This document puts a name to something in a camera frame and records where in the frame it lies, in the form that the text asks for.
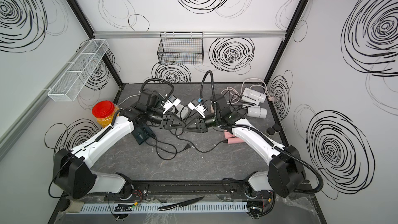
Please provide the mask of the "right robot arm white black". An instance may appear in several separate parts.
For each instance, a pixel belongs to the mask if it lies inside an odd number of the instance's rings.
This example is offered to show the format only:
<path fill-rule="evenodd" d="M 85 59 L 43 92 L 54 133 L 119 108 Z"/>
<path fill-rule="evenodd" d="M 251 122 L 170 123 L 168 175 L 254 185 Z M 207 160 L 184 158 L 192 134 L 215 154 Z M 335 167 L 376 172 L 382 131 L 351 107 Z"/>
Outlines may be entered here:
<path fill-rule="evenodd" d="M 294 146 L 284 146 L 254 127 L 240 112 L 234 111 L 227 104 L 223 95 L 211 98 L 214 109 L 206 115 L 207 108 L 203 100 L 192 100 L 188 108 L 200 114 L 193 120 L 196 127 L 191 128 L 191 122 L 184 128 L 187 132 L 207 132 L 208 128 L 218 126 L 230 134 L 243 140 L 266 162 L 268 169 L 264 172 L 254 172 L 244 179 L 248 195 L 252 198 L 262 191 L 286 198 L 292 192 L 315 194 L 323 189 L 322 176 L 309 163 L 300 158 L 300 153 Z M 305 170 L 312 171 L 318 179 L 318 185 L 311 189 L 300 189 L 306 179 Z"/>

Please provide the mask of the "pink hair dryer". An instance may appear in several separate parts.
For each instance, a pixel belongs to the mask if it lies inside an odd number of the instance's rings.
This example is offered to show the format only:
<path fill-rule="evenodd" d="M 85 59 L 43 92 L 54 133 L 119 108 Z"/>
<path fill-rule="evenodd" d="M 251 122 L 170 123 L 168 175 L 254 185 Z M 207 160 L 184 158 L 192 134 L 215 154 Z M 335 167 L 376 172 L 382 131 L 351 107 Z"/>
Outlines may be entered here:
<path fill-rule="evenodd" d="M 227 130 L 224 131 L 224 136 L 225 136 L 225 139 L 227 140 L 228 144 L 238 144 L 238 143 L 244 143 L 245 142 L 241 138 L 236 137 L 235 135 L 231 134 Z"/>

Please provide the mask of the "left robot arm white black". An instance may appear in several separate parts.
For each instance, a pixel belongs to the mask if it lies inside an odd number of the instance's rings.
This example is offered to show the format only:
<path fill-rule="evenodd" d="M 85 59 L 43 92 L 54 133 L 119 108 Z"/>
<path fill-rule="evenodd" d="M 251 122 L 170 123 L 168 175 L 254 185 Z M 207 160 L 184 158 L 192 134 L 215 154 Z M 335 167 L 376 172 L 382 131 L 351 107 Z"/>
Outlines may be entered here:
<path fill-rule="evenodd" d="M 173 112 L 180 103 L 181 100 L 172 94 L 163 99 L 155 91 L 142 90 L 138 101 L 118 110 L 111 123 L 99 133 L 70 150 L 62 148 L 55 154 L 51 182 L 73 199 L 108 193 L 128 200 L 134 195 L 129 177 L 122 173 L 95 172 L 91 168 L 106 151 L 128 134 L 140 142 L 153 139 L 154 133 L 147 122 L 164 129 L 171 129 L 176 122 L 184 126 L 184 122 Z"/>

